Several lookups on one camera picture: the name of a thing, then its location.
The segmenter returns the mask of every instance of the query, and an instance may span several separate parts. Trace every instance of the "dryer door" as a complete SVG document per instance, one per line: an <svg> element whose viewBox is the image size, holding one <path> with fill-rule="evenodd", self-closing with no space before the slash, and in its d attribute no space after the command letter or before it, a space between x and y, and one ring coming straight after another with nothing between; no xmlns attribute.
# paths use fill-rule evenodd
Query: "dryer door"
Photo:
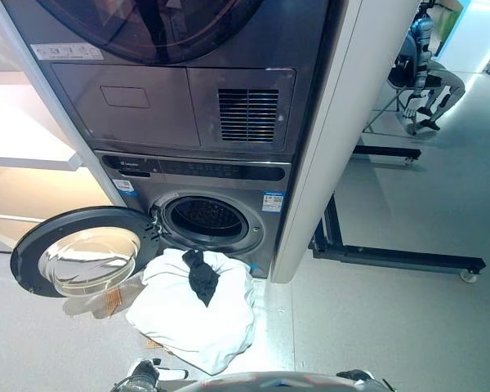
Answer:
<svg viewBox="0 0 490 392"><path fill-rule="evenodd" d="M192 60L218 48L261 0L38 0L68 29L116 56L145 64Z"/></svg>
<svg viewBox="0 0 490 392"><path fill-rule="evenodd" d="M11 255L11 272L39 296L90 296L141 270L158 251L151 218L124 207L88 207L30 230Z"/></svg>

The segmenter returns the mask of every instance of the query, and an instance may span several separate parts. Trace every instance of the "caster wheel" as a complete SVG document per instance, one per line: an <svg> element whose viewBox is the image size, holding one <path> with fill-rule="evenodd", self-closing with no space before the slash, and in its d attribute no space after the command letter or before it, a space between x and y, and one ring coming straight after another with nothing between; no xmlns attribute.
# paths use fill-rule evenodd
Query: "caster wheel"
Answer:
<svg viewBox="0 0 490 392"><path fill-rule="evenodd" d="M461 279L464 282L467 282L467 283L475 283L475 282L477 282L477 275L476 274L472 274L467 269L462 270L459 273L459 276L461 277Z"/></svg>

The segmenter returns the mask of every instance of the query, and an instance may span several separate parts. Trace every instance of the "control panel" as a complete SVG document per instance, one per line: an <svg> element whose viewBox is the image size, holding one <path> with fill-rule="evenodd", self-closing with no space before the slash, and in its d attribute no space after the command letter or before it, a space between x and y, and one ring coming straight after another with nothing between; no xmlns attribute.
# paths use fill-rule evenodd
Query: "control panel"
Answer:
<svg viewBox="0 0 490 392"><path fill-rule="evenodd" d="M281 167L262 167L228 163L204 163L156 158L133 158L106 155L104 163L124 174L164 173L178 176L201 176L236 180L279 181L285 177Z"/></svg>

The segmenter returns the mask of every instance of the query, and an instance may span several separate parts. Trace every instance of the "open door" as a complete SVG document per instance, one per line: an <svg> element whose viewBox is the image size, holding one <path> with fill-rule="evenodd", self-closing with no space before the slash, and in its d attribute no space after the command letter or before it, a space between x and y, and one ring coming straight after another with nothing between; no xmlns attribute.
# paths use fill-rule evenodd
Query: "open door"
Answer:
<svg viewBox="0 0 490 392"><path fill-rule="evenodd" d="M39 296L90 296L120 284L158 251L152 219L125 207L88 207L30 230L11 255L11 272Z"/></svg>

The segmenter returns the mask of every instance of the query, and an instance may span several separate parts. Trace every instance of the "door glass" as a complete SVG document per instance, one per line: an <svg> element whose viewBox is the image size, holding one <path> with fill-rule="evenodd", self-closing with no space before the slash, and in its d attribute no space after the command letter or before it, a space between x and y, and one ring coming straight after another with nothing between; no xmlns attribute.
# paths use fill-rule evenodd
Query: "door glass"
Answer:
<svg viewBox="0 0 490 392"><path fill-rule="evenodd" d="M261 0L38 0L91 44L147 64L203 56L238 32Z"/></svg>
<svg viewBox="0 0 490 392"><path fill-rule="evenodd" d="M135 268L138 236L118 227L85 229L53 243L40 273L64 296L86 296L116 286Z"/></svg>

